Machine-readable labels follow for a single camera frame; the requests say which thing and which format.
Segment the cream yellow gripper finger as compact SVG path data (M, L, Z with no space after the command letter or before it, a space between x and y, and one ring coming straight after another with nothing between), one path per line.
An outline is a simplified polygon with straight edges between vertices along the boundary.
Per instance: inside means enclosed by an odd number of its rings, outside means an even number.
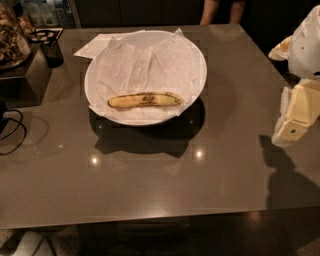
M319 117L319 81L301 79L293 88L285 87L272 143L278 147L286 147L299 141Z

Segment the white rounded gripper body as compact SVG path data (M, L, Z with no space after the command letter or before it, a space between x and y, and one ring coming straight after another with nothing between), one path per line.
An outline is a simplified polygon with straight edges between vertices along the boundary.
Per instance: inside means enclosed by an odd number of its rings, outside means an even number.
M299 78L320 79L320 5L315 6L294 33L268 54L275 61L287 61L288 70Z

